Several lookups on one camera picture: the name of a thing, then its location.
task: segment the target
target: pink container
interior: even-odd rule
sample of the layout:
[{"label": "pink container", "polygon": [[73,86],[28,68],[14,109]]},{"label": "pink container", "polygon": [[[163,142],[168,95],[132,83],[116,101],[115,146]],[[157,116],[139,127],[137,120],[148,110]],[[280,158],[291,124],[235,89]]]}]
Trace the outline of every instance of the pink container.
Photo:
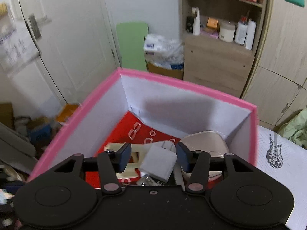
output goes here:
[{"label": "pink container", "polygon": [[255,164],[255,105],[186,81],[119,68],[76,110],[29,180],[74,153],[93,156],[127,111],[148,126],[178,138],[216,131],[231,152]]}]

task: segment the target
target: circular pad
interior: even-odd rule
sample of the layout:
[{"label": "circular pad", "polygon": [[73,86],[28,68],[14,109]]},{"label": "circular pad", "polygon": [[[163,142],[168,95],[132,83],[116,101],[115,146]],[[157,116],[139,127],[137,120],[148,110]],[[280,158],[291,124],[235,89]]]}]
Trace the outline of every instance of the circular pad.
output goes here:
[{"label": "circular pad", "polygon": [[212,189],[210,201],[223,218],[248,228],[285,223],[294,207],[293,196],[284,185],[258,172],[228,176]]},{"label": "circular pad", "polygon": [[70,190],[62,186],[50,186],[36,192],[35,200],[42,206],[54,207],[70,199]]},{"label": "circular pad", "polygon": [[258,185],[246,185],[237,190],[237,197],[248,205],[261,206],[271,201],[272,193]]},{"label": "circular pad", "polygon": [[93,187],[69,173],[46,173],[21,187],[15,212],[22,222],[36,228],[64,227],[87,216],[97,203]]}]

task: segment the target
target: plastic bag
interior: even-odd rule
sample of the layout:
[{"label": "plastic bag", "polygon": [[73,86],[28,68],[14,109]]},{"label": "plastic bag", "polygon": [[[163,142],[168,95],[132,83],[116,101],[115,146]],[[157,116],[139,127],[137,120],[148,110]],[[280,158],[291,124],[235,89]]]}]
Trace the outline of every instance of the plastic bag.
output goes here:
[{"label": "plastic bag", "polygon": [[160,35],[148,34],[144,53],[146,61],[155,66],[172,69],[171,66],[184,63],[184,46],[180,40],[167,40]]}]

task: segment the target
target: paper towel roll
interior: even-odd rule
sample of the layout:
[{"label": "paper towel roll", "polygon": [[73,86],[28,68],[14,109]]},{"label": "paper towel roll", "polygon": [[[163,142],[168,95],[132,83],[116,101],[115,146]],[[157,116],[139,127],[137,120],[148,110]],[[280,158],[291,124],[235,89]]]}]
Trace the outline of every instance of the paper towel roll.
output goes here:
[{"label": "paper towel roll", "polygon": [[253,47],[255,31],[256,31],[256,23],[250,20],[248,22],[248,32],[244,43],[245,48],[248,50],[251,50],[251,48]]}]

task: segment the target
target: red fabric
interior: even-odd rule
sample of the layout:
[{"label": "red fabric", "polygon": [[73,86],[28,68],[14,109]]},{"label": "red fabric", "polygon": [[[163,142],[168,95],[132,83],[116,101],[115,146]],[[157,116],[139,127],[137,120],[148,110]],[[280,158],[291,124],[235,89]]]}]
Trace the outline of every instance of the red fabric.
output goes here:
[{"label": "red fabric", "polygon": [[[131,140],[128,136],[128,133],[130,130],[134,129],[134,124],[136,122],[139,122],[142,126],[139,129],[139,131],[136,133],[135,138]],[[151,136],[149,134],[150,131],[154,131],[155,135]],[[153,143],[154,142],[160,142],[160,141],[167,141],[170,139],[175,140],[175,144],[177,144],[180,139],[176,137],[172,137],[170,135],[164,134],[162,132],[159,132],[153,128],[148,127],[147,125],[143,124],[136,116],[134,116],[132,113],[127,112],[125,116],[120,120],[120,122],[117,124],[117,126],[114,128],[114,130],[111,132],[109,137],[106,139],[106,141],[103,143],[103,145],[100,147],[98,152],[95,156],[97,156],[99,153],[104,151],[104,147],[108,143],[131,143],[131,144],[144,144],[144,140],[146,138],[152,138]],[[139,178],[132,178],[131,183],[134,183]],[[100,188],[100,182],[99,182],[99,175],[98,172],[87,172],[86,173],[86,182],[92,185],[94,188]]]}]

